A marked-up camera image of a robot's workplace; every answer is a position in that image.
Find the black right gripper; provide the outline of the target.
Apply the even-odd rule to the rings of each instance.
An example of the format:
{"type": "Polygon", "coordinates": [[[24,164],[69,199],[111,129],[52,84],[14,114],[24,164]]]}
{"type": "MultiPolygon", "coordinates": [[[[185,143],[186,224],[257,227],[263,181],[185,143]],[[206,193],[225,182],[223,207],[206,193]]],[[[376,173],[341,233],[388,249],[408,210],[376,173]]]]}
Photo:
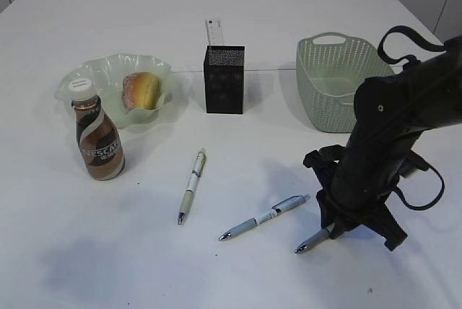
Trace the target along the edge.
{"type": "Polygon", "coordinates": [[[305,155],[322,189],[316,199],[321,228],[335,240],[363,225],[385,238],[392,251],[407,238],[385,202],[399,181],[404,154],[333,145],[305,155]]]}

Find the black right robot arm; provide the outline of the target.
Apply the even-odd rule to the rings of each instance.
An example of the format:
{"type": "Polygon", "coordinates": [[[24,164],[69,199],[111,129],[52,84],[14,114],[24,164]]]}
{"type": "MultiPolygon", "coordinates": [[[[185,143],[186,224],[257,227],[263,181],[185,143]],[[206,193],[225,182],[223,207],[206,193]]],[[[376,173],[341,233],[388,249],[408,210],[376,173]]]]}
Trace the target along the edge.
{"type": "Polygon", "coordinates": [[[316,199],[320,230],[303,241],[298,253],[359,226],[381,235],[389,250],[406,239],[386,200],[399,193],[400,177],[430,166],[414,153],[423,132],[461,122],[461,39],[430,45],[437,55],[410,59],[400,74],[370,77],[354,97],[356,124],[345,146],[306,154],[304,166],[321,184],[316,199]]]}

